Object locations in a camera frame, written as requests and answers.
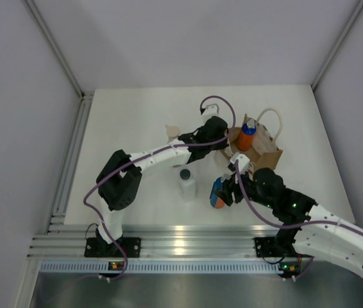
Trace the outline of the orange blue spray bottle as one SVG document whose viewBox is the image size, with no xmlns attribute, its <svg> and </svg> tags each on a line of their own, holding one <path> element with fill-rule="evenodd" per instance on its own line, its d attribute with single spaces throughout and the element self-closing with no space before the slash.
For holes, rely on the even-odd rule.
<svg viewBox="0 0 363 308">
<path fill-rule="evenodd" d="M 223 188 L 223 181 L 222 178 L 219 177 L 214 181 L 209 197 L 210 205 L 215 209 L 221 209 L 225 206 L 225 202 L 216 195 L 216 192 L 221 190 L 222 188 Z"/>
</svg>

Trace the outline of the orange bottle blue cap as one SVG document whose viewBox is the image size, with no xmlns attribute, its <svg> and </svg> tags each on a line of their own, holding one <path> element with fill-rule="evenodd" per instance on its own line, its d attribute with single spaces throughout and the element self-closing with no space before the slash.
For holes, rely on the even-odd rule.
<svg viewBox="0 0 363 308">
<path fill-rule="evenodd" d="M 249 150 L 252 145 L 256 132 L 257 132 L 256 122 L 254 119 L 250 118 L 241 127 L 241 131 L 237 138 L 237 148 L 240 151 Z"/>
</svg>

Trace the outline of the white bottle grey cap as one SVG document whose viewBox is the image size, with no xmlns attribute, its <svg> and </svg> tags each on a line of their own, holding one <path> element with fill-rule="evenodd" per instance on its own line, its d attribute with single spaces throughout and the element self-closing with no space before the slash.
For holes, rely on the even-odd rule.
<svg viewBox="0 0 363 308">
<path fill-rule="evenodd" d="M 181 169 L 179 171 L 178 185 L 184 202 L 191 202 L 196 198 L 196 179 L 189 169 Z"/>
</svg>

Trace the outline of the brown canvas bag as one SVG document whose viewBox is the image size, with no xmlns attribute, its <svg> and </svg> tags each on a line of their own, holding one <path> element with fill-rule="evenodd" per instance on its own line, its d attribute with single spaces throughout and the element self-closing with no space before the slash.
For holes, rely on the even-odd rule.
<svg viewBox="0 0 363 308">
<path fill-rule="evenodd" d="M 278 130 L 274 136 L 272 136 L 265 125 L 261 123 L 262 116 L 268 112 L 274 112 L 278 117 Z M 242 121 L 242 126 L 246 124 L 249 120 L 254 120 L 255 122 L 255 136 L 248 150 L 242 151 L 238 146 L 239 134 L 242 127 L 234 127 L 229 130 L 232 134 L 228 138 L 228 147 L 224 150 L 219 150 L 214 156 L 214 161 L 217 165 L 221 167 L 227 167 L 230 159 L 236 152 L 242 153 L 247 156 L 250 160 L 248 171 L 253 174 L 258 169 L 268 167 L 269 169 L 275 170 L 282 156 L 283 151 L 276 145 L 276 141 L 280 136 L 283 129 L 282 116 L 274 108 L 266 108 L 259 116 L 254 119 L 244 114 L 244 119 Z"/>
</svg>

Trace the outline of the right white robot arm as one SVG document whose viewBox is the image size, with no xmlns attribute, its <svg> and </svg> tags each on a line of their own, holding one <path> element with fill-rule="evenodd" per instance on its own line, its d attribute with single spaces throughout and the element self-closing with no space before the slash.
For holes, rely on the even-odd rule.
<svg viewBox="0 0 363 308">
<path fill-rule="evenodd" d="M 273 223 L 255 211 L 264 223 L 278 229 L 273 246 L 283 254 L 308 255 L 340 266 L 363 279 L 363 229 L 326 210 L 311 197 L 292 190 L 269 168 L 253 176 L 219 177 L 211 195 L 227 206 L 245 200 L 271 209 Z"/>
</svg>

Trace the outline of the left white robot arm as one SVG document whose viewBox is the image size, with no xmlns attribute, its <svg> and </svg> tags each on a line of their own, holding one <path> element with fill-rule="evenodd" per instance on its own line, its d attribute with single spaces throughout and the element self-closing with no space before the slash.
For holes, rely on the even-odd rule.
<svg viewBox="0 0 363 308">
<path fill-rule="evenodd" d="M 227 122 L 214 115 L 203 126 L 181 134 L 163 147 L 132 154 L 115 151 L 97 176 L 96 185 L 83 199 L 84 205 L 99 217 L 99 249 L 109 257 L 120 252 L 121 211 L 133 203 L 143 178 L 223 150 L 231 134 Z"/>
</svg>

